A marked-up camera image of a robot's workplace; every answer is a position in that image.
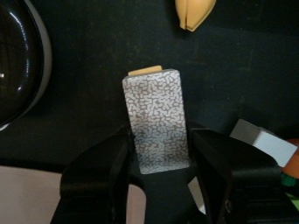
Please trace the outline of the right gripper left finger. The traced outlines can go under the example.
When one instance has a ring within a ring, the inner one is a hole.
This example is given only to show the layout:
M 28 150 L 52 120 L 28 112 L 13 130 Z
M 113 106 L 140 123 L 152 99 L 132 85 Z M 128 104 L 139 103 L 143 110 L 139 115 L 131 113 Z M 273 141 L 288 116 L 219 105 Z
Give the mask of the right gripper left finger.
M 121 128 L 85 150 L 60 178 L 51 224 L 125 224 L 132 134 Z

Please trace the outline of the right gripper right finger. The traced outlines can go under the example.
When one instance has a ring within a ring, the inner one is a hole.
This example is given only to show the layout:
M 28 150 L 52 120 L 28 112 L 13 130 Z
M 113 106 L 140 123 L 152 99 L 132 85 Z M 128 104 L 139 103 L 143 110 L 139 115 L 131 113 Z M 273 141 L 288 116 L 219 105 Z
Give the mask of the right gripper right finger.
M 189 146 L 209 224 L 299 224 L 272 157 L 208 129 L 191 131 Z

